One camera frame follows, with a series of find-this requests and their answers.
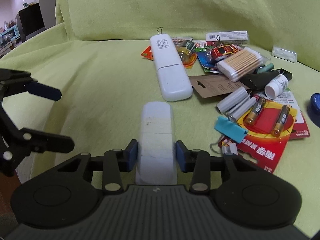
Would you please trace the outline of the white remote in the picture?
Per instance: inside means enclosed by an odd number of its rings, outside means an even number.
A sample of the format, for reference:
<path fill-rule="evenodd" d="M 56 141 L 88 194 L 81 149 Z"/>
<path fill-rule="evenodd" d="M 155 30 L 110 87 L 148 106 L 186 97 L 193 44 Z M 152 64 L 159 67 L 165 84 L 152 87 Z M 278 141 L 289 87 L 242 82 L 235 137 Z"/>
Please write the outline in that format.
<path fill-rule="evenodd" d="M 146 103 L 141 114 L 136 184 L 177 184 L 174 136 L 171 106 L 160 101 Z"/>

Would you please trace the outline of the brown cardboard hang card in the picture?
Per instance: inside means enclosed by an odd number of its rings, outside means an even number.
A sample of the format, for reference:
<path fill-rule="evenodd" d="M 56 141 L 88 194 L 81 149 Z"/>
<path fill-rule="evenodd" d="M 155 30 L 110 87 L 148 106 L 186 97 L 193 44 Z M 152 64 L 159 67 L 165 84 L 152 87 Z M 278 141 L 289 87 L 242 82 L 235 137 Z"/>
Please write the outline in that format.
<path fill-rule="evenodd" d="M 239 87 L 249 88 L 241 82 L 232 82 L 224 75 L 200 75 L 189 77 L 195 92 L 202 98 L 211 98 L 232 93 Z"/>

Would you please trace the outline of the large white remote control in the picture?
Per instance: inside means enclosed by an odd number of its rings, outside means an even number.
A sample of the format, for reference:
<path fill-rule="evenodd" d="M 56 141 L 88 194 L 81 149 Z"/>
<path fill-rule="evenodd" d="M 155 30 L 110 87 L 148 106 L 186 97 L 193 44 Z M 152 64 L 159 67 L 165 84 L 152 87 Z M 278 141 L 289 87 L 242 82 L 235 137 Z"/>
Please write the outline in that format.
<path fill-rule="evenodd" d="M 193 88 L 171 37 L 154 35 L 150 46 L 163 99 L 174 102 L 190 98 Z"/>

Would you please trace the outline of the cotton swab pack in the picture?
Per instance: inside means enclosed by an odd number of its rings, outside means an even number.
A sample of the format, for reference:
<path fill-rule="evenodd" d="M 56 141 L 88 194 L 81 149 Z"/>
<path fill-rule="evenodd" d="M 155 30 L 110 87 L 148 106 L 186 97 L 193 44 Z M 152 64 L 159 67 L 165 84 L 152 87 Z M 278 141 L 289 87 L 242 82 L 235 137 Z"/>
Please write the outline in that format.
<path fill-rule="evenodd" d="M 216 64 L 218 70 L 231 82 L 239 81 L 244 75 L 253 72 L 261 65 L 263 65 L 263 57 L 249 47 Z"/>

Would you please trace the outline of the white pill bottle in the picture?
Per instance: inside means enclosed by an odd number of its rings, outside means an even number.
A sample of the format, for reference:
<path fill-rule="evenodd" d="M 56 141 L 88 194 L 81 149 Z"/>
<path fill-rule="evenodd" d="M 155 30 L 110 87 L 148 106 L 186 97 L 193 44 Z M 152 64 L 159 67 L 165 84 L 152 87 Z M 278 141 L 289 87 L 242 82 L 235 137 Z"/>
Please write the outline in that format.
<path fill-rule="evenodd" d="M 287 89 L 288 84 L 289 81 L 287 77 L 283 74 L 279 74 L 265 86 L 265 95 L 271 100 L 274 100 Z"/>

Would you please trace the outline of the blue round tin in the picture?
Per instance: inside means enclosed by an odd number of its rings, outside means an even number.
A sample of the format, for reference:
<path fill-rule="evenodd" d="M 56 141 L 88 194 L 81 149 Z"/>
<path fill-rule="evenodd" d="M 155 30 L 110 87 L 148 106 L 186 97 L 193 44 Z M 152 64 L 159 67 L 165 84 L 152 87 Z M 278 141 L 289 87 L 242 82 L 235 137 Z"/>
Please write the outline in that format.
<path fill-rule="evenodd" d="M 320 127 L 320 94 L 314 93 L 310 97 L 307 113 L 310 120 L 317 126 Z"/>

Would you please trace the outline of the teal binder clip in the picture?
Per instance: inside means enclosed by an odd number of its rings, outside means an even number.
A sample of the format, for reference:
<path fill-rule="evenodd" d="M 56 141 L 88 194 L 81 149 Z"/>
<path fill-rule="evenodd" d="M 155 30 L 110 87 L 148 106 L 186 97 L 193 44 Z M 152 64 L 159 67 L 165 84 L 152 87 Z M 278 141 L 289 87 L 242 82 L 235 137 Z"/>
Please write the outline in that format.
<path fill-rule="evenodd" d="M 241 143 L 247 135 L 246 129 L 242 128 L 236 122 L 230 121 L 224 116 L 218 117 L 214 129 L 238 144 Z"/>

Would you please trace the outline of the black pouch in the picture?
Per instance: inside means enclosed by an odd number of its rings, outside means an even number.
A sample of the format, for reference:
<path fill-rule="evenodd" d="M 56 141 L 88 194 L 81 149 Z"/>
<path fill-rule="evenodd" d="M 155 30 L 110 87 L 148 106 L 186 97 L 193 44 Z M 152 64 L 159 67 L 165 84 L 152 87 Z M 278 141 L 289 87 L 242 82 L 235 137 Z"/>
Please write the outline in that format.
<path fill-rule="evenodd" d="M 262 90 L 276 76 L 283 74 L 290 81 L 292 73 L 284 69 L 275 69 L 258 74 L 247 74 L 240 79 L 240 82 L 252 91 Z"/>

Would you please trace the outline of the green battery pack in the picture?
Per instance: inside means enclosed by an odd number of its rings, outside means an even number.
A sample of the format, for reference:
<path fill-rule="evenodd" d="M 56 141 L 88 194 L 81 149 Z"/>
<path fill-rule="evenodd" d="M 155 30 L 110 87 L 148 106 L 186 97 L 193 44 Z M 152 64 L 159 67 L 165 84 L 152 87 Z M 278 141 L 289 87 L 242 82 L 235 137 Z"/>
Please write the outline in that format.
<path fill-rule="evenodd" d="M 177 48 L 177 52 L 185 68 L 191 69 L 197 59 L 196 45 L 192 40 L 184 40 Z"/>

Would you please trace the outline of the dark cabinet background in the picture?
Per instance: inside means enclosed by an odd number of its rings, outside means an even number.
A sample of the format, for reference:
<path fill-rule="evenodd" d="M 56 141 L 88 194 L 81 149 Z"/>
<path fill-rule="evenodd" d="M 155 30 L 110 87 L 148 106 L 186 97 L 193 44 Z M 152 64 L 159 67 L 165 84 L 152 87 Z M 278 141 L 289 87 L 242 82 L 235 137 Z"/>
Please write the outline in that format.
<path fill-rule="evenodd" d="M 20 10 L 16 15 L 16 22 L 22 42 L 27 41 L 46 29 L 39 3 Z"/>

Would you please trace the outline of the silver foil sachet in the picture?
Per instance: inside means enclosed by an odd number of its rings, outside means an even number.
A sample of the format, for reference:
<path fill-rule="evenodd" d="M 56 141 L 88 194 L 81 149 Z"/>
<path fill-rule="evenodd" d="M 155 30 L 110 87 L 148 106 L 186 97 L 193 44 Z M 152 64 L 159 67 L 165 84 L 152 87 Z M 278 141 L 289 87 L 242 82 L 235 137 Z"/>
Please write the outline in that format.
<path fill-rule="evenodd" d="M 294 51 L 286 50 L 277 46 L 273 46 L 272 56 L 292 63 L 297 62 L 297 54 Z"/>

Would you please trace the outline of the red toy car package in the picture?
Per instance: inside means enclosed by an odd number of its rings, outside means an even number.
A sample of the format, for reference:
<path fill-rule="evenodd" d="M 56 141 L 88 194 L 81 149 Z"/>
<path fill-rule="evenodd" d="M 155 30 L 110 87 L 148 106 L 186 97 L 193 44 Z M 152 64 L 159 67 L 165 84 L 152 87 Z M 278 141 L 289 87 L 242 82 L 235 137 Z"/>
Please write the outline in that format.
<path fill-rule="evenodd" d="M 215 61 L 221 61 L 241 50 L 242 50 L 242 47 L 240 46 L 228 44 L 228 45 L 214 47 L 210 51 L 210 56 Z"/>

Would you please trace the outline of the red battery blister card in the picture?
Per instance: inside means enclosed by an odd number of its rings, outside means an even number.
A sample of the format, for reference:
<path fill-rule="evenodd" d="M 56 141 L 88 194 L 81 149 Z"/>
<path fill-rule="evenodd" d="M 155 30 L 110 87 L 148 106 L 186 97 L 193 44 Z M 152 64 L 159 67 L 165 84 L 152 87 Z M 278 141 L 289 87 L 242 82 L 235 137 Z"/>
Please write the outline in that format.
<path fill-rule="evenodd" d="M 297 110 L 263 97 L 256 99 L 256 104 L 236 122 L 247 130 L 242 142 L 238 144 L 222 134 L 219 146 L 235 143 L 237 150 L 249 154 L 258 167 L 272 173 L 291 136 Z"/>

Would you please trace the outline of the barcode label package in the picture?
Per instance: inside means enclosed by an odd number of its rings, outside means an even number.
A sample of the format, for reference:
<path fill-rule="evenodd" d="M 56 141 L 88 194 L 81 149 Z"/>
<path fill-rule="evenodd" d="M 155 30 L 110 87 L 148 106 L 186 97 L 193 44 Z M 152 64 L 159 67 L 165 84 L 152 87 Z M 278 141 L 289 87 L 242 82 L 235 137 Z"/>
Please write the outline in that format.
<path fill-rule="evenodd" d="M 247 31 L 220 31 L 206 33 L 207 41 L 248 41 L 249 35 Z"/>

